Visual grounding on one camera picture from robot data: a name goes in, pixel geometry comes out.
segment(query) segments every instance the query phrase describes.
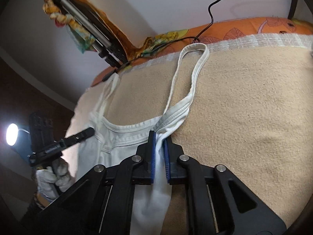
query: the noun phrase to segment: beige blanket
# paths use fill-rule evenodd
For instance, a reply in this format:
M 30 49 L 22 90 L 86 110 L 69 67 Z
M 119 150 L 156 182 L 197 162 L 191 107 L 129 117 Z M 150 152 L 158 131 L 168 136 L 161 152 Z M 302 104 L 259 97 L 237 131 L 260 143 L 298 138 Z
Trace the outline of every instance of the beige blanket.
M 188 93 L 198 58 L 183 59 L 172 105 Z M 172 61 L 124 74 L 107 119 L 128 125 L 161 115 L 175 68 Z M 225 164 L 290 226 L 313 193 L 310 51 L 258 47 L 212 53 L 173 141 L 202 164 Z M 171 232 L 178 227 L 173 221 L 185 218 L 177 194 L 183 192 L 175 190 L 163 227 Z

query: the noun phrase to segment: round light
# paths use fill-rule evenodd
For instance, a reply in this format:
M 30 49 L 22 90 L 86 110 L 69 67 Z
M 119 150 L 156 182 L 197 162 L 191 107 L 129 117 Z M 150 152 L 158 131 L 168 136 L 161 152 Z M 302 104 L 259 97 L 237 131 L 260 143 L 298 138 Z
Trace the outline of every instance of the round light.
M 13 146 L 18 139 L 18 126 L 16 124 L 10 124 L 7 128 L 7 143 Z

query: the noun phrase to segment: orange bed sheet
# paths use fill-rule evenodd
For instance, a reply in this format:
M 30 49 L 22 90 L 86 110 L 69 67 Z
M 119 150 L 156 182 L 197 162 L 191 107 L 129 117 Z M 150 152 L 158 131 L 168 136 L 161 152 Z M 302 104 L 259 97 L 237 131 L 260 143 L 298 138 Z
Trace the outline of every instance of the orange bed sheet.
M 185 32 L 182 37 L 196 36 L 205 26 L 199 26 L 188 30 L 181 30 L 179 32 Z M 296 33 L 296 34 L 313 34 L 313 25 L 305 21 L 288 20 L 286 18 L 277 17 L 257 17 L 248 19 L 231 20 L 225 22 L 214 23 L 207 31 L 201 36 L 202 43 L 209 44 L 223 40 L 231 40 L 247 35 L 258 33 Z M 180 42 L 175 42 L 167 46 L 162 51 L 158 52 L 154 57 L 161 57 L 170 53 L 178 52 L 182 50 L 186 45 L 189 45 L 193 40 L 187 39 Z M 133 66 L 142 64 L 151 58 L 140 58 L 134 61 L 130 66 L 125 69 L 129 69 Z M 105 75 L 113 70 L 112 67 L 106 68 L 99 75 L 96 76 L 91 86 L 100 83 Z

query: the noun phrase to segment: white garment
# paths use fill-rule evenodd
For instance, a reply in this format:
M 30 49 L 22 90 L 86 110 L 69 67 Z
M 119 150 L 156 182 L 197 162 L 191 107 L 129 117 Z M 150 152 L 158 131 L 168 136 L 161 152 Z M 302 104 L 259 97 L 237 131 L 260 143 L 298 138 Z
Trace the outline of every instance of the white garment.
M 204 53 L 192 72 L 190 91 L 184 99 L 169 108 L 182 58 L 188 52 L 195 50 L 204 50 Z M 195 94 L 197 77 L 208 59 L 209 53 L 208 47 L 202 43 L 188 45 L 181 51 L 172 79 L 170 96 L 162 116 L 128 126 L 114 125 L 103 117 L 107 99 L 120 82 L 116 73 L 106 81 L 104 91 L 94 111 L 90 113 L 90 123 L 86 127 L 95 128 L 95 136 L 87 139 L 79 146 L 76 179 L 81 178 L 97 164 L 103 164 L 106 167 L 119 164 L 123 159 L 134 155 L 138 145 L 148 141 L 150 130 L 156 131 L 154 183 L 152 186 L 136 186 L 130 234 L 154 235 L 161 232 L 172 191 L 172 187 L 167 183 L 165 176 L 162 142 L 186 119 Z

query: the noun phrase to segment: hand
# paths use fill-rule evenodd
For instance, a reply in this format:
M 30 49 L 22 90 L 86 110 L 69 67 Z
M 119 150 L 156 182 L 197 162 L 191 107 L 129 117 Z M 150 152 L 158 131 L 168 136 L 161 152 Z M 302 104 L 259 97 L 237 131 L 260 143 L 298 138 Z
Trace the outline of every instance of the hand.
M 36 171 L 38 192 L 49 202 L 58 196 L 51 187 L 52 183 L 58 186 L 61 192 L 65 192 L 74 184 L 74 178 L 68 172 L 68 163 L 62 158 L 59 158 L 58 161 L 58 164 L 54 166 L 56 174 L 53 173 L 52 167 Z

